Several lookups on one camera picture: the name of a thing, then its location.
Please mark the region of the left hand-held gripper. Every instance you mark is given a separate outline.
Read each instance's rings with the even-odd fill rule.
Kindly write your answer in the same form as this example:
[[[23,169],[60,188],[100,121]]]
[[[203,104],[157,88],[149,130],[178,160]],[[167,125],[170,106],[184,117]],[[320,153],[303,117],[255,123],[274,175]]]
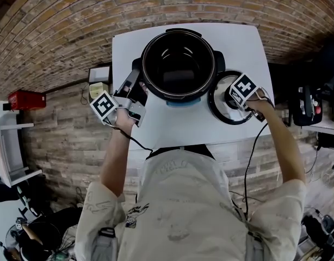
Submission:
[[[141,126],[146,113],[147,92],[138,82],[139,73],[138,69],[133,69],[114,96],[103,91],[91,102],[93,112],[104,125],[114,126],[117,108],[125,108],[135,125]]]

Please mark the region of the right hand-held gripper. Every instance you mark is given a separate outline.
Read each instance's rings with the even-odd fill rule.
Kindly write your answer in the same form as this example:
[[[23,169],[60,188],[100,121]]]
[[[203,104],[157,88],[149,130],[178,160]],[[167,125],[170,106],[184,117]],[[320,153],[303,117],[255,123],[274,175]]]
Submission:
[[[255,101],[267,101],[274,106],[264,87],[257,86],[245,73],[230,85],[229,94],[241,111],[252,112],[260,122],[265,120],[263,114],[248,107],[247,101],[252,101],[252,96],[255,95]]]

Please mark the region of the black pressure cooker body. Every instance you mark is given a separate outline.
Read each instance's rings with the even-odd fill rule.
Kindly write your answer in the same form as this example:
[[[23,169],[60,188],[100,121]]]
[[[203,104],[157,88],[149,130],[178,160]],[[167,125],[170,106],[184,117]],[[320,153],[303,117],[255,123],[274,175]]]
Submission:
[[[132,67],[151,93],[179,107],[197,103],[226,64],[200,33],[171,28],[153,38]]]

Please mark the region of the person's left forearm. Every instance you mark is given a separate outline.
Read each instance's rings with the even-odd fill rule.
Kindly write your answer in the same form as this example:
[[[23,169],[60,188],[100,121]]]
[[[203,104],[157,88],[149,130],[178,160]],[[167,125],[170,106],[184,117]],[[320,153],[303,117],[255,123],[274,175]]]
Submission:
[[[116,197],[123,193],[126,178],[129,138],[113,130],[100,171],[100,182]]]

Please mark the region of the person's right forearm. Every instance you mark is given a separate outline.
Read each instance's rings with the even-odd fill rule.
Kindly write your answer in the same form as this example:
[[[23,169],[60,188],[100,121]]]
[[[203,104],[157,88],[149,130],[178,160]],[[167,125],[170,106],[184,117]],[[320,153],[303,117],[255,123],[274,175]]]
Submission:
[[[298,145],[289,129],[275,113],[274,108],[262,113],[274,141],[283,182],[300,180],[305,183],[305,168]]]

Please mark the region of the person's right hand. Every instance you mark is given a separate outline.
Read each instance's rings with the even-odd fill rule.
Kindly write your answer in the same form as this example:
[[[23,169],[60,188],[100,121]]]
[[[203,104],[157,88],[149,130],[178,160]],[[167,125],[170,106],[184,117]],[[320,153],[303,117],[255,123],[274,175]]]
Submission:
[[[246,105],[258,112],[264,113],[268,109],[273,109],[274,107],[271,105],[271,103],[264,99],[260,99],[257,97],[251,98],[246,101]]]

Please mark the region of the person's left hand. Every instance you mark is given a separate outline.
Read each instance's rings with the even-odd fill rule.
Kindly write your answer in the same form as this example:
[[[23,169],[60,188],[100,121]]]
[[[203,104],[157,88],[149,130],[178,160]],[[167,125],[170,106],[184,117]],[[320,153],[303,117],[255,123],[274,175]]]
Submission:
[[[117,108],[115,125],[125,132],[131,132],[135,125],[135,120],[128,116],[128,111],[125,108]]]

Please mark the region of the black box white lining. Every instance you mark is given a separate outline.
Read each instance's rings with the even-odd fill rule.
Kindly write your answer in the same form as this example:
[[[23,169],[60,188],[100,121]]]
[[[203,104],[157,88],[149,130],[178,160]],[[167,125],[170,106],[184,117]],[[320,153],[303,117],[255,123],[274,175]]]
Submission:
[[[108,84],[110,82],[111,72],[112,72],[111,66],[90,68],[88,75],[88,83],[95,84],[102,82]]]

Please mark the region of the cream plastic container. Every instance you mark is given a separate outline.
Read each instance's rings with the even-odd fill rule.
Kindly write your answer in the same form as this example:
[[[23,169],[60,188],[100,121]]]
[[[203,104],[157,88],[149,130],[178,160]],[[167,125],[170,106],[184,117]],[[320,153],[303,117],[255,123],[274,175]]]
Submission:
[[[95,99],[98,95],[103,92],[103,83],[98,82],[89,85],[89,94],[91,99]]]

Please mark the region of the black open tool bag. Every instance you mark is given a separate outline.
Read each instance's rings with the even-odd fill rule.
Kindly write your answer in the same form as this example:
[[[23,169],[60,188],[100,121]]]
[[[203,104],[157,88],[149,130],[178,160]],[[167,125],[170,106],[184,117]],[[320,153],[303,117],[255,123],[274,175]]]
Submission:
[[[288,99],[288,124],[311,126],[322,121],[323,106],[320,91],[310,85],[293,89]]]

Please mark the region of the red box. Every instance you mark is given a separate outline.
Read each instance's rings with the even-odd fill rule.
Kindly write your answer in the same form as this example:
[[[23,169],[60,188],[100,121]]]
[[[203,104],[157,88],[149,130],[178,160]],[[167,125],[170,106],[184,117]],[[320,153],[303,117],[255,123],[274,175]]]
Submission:
[[[8,96],[12,110],[35,110],[46,107],[46,95],[40,92],[18,90]]]

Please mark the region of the person's beige shirt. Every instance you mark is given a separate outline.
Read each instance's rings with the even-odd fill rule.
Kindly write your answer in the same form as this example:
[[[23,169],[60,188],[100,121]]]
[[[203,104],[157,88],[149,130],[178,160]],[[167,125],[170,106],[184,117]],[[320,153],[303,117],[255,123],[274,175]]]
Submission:
[[[249,219],[236,208],[218,163],[185,150],[149,158],[136,204],[99,182],[77,227],[77,261],[293,261],[306,186],[283,183]]]

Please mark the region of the white shelf frame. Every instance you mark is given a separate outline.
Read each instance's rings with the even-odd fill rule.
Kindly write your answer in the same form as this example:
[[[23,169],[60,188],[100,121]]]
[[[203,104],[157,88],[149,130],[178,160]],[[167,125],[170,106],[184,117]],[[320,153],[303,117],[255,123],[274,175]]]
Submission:
[[[22,130],[32,128],[33,123],[20,123],[20,112],[4,110],[0,101],[0,179],[8,187],[42,174],[26,164],[23,152]]]

